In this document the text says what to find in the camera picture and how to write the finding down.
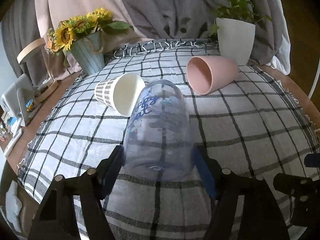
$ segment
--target plaid tablecloth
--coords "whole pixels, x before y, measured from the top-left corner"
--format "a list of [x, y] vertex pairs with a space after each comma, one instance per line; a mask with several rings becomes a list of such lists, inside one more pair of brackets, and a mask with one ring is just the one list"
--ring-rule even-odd
[[[292, 199], [274, 190], [272, 181], [280, 172], [320, 177], [317, 169], [303, 165], [306, 154], [318, 152], [311, 123], [293, 97], [255, 66], [239, 66], [236, 81], [209, 95], [194, 93], [186, 78], [186, 64], [193, 55], [219, 54], [207, 42], [127, 46], [102, 71], [75, 82], [29, 145], [19, 172], [26, 190], [40, 202], [54, 176], [79, 176], [122, 144], [129, 118], [97, 102], [93, 91], [99, 81], [136, 72], [145, 82], [167, 79], [176, 84], [190, 114], [194, 143], [204, 145], [222, 168], [248, 177], [262, 174], [291, 236], [301, 233], [301, 228], [289, 224]], [[233, 238], [239, 230], [242, 204], [239, 198]], [[86, 235], [78, 197], [75, 205], [79, 230]], [[102, 206], [116, 239], [198, 239], [211, 218], [210, 200], [196, 169], [183, 181], [174, 182], [150, 182], [122, 169]]]

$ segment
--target green plant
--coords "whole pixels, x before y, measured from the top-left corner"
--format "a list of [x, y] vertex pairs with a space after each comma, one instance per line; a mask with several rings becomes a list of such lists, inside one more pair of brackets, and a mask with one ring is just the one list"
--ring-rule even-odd
[[[251, 5], [253, 8], [253, 3], [251, 1], [228, 0], [228, 2], [230, 3], [230, 7], [219, 4], [220, 7], [213, 11], [216, 18], [228, 18], [252, 24], [256, 24], [263, 19], [267, 19], [272, 22], [272, 19], [269, 15], [266, 14], [264, 17], [260, 17], [258, 14], [252, 12], [249, 9], [249, 5]], [[214, 23], [212, 25], [210, 36], [214, 35], [218, 29], [219, 26]]]

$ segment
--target white paper cup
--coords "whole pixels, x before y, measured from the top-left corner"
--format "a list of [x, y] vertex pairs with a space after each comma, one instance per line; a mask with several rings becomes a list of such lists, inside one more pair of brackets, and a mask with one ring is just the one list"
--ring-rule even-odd
[[95, 98], [105, 105], [130, 117], [145, 83], [136, 73], [126, 73], [116, 78], [99, 82], [94, 88]]

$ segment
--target wooden table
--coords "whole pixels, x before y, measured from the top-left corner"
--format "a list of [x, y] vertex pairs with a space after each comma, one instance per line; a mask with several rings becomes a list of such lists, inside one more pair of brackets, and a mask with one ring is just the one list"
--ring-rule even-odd
[[7, 160], [12, 167], [12, 169], [18, 173], [17, 164], [25, 157], [28, 146], [27, 144], [34, 138], [36, 132], [38, 131], [41, 123], [47, 118], [51, 113], [53, 107], [58, 103], [60, 98], [66, 92], [66, 89], [72, 85], [74, 80], [79, 76], [80, 73], [73, 73], [71, 76], [60, 81], [59, 87], [43, 102], [41, 108], [30, 121], [28, 126], [23, 127], [23, 134], [17, 141], [12, 152], [7, 157]]
[[299, 101], [299, 105], [303, 108], [306, 115], [310, 117], [310, 120], [316, 124], [316, 128], [320, 128], [320, 113], [315, 105], [311, 102], [308, 96], [302, 91], [302, 89], [293, 80], [282, 74], [280, 71], [273, 69], [269, 66], [259, 66], [263, 71], [272, 76], [276, 80], [280, 80], [282, 86], [288, 89], [291, 94]]

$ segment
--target clear plastic bottle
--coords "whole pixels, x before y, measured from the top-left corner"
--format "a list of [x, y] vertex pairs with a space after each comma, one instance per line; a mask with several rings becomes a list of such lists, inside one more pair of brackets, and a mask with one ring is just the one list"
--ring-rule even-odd
[[156, 80], [140, 93], [124, 137], [124, 168], [138, 178], [177, 180], [192, 167], [189, 115], [181, 91]]

